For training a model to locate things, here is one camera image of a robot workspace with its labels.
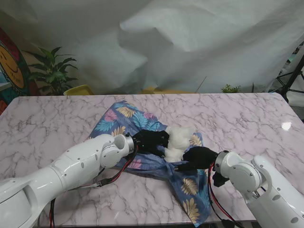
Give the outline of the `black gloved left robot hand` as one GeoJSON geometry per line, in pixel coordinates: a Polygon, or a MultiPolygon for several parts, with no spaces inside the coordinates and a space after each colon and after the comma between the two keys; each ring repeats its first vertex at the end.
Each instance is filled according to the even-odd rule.
{"type": "Polygon", "coordinates": [[[166,131],[149,131],[140,130],[132,136],[133,142],[138,146],[141,154],[154,154],[158,157],[164,158],[164,152],[158,147],[162,146],[168,148],[169,134],[166,131]]]}

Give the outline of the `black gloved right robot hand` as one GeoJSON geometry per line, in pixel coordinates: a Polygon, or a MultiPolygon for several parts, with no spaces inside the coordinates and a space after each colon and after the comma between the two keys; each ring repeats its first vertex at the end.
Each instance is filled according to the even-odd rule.
{"type": "Polygon", "coordinates": [[[174,168],[175,171],[191,171],[208,169],[216,160],[218,153],[207,147],[192,147],[184,155],[183,161],[187,163],[178,165],[174,168]]]}

